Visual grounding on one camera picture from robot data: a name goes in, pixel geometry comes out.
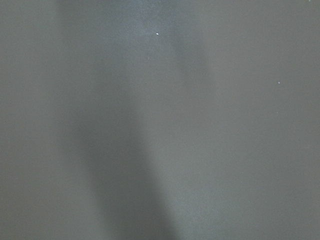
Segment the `brown table mat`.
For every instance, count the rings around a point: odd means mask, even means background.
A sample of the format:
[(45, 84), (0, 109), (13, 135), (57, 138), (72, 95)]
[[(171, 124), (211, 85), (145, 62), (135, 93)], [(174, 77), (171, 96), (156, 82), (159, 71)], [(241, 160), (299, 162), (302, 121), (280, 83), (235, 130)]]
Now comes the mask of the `brown table mat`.
[(317, 0), (3, 0), (3, 240), (317, 240)]

